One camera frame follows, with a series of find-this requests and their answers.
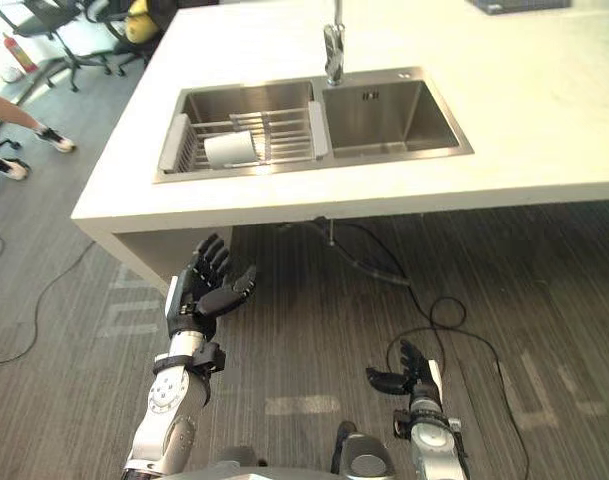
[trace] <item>white countertop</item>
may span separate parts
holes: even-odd
[[[180,10],[73,218],[126,232],[609,198],[609,8],[465,0],[345,1],[345,70],[424,67],[474,154],[154,184],[179,91],[324,74],[332,3]]]

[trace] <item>robotic arm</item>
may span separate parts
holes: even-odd
[[[224,241],[211,235],[173,277],[166,302],[171,345],[155,357],[148,409],[133,438],[123,480],[149,480],[184,469],[195,436],[196,411],[210,397],[209,378],[224,369],[225,353],[210,340],[216,319],[251,295],[255,267],[233,283]]]
[[[470,479],[462,442],[461,422],[442,410],[442,380],[434,360],[402,341],[404,374],[367,368],[373,388],[391,395],[409,395],[408,410],[394,413],[394,434],[411,442],[419,480]]]

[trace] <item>person's leg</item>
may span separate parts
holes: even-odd
[[[0,120],[30,128],[38,138],[53,145],[60,152],[70,152],[75,144],[66,137],[61,136],[52,128],[42,125],[17,105],[0,97]]]
[[[5,98],[0,97],[0,120],[7,123],[15,123],[22,127],[36,130],[42,125],[17,105],[12,104]]]

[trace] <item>white shoe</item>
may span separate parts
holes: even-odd
[[[28,177],[29,170],[19,159],[4,159],[0,157],[0,173],[13,180],[24,180]]]
[[[61,136],[52,128],[47,128],[42,133],[35,132],[35,135],[37,135],[37,138],[40,140],[50,143],[62,153],[68,153],[75,148],[75,144],[72,140]]]

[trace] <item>faucet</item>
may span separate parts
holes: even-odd
[[[342,0],[335,0],[335,23],[324,27],[326,44],[326,75],[329,85],[342,83],[344,74],[344,24],[342,23]]]

